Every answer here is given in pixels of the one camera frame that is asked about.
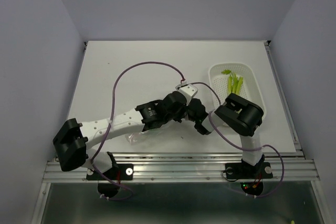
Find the green fake celery stalk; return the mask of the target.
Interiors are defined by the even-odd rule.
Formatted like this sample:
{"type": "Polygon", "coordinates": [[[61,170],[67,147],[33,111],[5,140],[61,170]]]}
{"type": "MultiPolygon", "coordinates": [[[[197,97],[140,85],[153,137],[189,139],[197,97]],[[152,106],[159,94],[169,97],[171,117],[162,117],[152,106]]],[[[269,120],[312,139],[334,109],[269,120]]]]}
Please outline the green fake celery stalk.
{"type": "Polygon", "coordinates": [[[227,80],[228,94],[234,93],[236,95],[240,95],[240,90],[242,88],[244,78],[228,69],[225,69],[224,71],[222,71],[221,74],[228,76],[228,80],[227,80]]]}

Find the clear zip top bag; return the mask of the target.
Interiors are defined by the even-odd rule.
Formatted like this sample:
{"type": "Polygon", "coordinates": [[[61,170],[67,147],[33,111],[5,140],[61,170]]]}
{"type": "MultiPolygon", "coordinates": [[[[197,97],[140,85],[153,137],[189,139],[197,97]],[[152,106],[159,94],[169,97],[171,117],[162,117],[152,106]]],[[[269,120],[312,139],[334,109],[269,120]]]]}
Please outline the clear zip top bag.
{"type": "Polygon", "coordinates": [[[124,137],[130,145],[139,145],[149,140],[155,140],[164,132],[167,131],[167,127],[160,129],[152,129],[144,132],[128,133],[124,137]]]}

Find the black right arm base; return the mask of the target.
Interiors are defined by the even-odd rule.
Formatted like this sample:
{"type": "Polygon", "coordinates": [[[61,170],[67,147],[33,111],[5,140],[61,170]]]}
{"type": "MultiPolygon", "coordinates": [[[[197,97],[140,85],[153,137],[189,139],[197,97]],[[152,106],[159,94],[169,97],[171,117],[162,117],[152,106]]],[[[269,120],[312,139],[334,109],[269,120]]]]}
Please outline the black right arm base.
{"type": "Polygon", "coordinates": [[[227,163],[221,176],[228,182],[241,180],[240,187],[248,196],[261,196],[264,190],[263,179],[272,179],[273,173],[269,163],[251,166],[247,163],[227,163]]]}

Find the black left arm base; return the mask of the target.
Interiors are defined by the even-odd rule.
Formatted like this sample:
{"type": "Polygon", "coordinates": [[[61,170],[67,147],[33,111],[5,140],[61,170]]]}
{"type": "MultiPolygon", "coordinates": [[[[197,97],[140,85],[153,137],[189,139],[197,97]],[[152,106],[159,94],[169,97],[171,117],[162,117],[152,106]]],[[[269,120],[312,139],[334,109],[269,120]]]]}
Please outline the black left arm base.
{"type": "Polygon", "coordinates": [[[97,191],[100,198],[107,201],[122,201],[133,196],[133,191],[122,184],[133,180],[134,166],[133,164],[119,164],[103,173],[102,177],[95,170],[87,170],[86,180],[89,182],[97,182],[97,191]]]}

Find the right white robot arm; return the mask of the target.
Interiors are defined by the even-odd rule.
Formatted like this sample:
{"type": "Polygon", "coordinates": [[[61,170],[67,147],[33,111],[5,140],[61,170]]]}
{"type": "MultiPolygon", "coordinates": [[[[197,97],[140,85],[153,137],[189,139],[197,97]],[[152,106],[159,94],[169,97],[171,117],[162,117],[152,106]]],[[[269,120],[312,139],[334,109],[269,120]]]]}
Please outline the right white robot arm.
{"type": "Polygon", "coordinates": [[[195,123],[194,127],[201,135],[209,135],[215,131],[229,145],[242,151],[240,163],[225,166],[225,179],[230,182],[261,177],[265,157],[260,140],[254,138],[254,134],[262,123],[263,115],[261,107],[233,93],[222,105],[209,113],[199,99],[192,99],[187,106],[187,118],[195,123]],[[241,146],[230,142],[219,131],[218,127],[224,124],[239,135],[241,146]]]}

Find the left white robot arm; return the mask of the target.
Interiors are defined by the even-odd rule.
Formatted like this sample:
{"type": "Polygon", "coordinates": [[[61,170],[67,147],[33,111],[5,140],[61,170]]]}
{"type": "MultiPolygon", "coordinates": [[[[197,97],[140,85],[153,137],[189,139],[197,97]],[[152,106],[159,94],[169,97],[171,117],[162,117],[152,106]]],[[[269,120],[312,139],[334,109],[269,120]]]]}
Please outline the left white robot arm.
{"type": "Polygon", "coordinates": [[[191,95],[174,91],[162,100],[138,105],[113,119],[91,122],[68,119],[53,139],[53,145],[61,170],[69,172],[79,167],[95,169],[104,178],[116,175],[117,166],[112,154],[103,152],[101,144],[106,140],[130,133],[158,129],[171,120],[185,117],[191,95]]]}

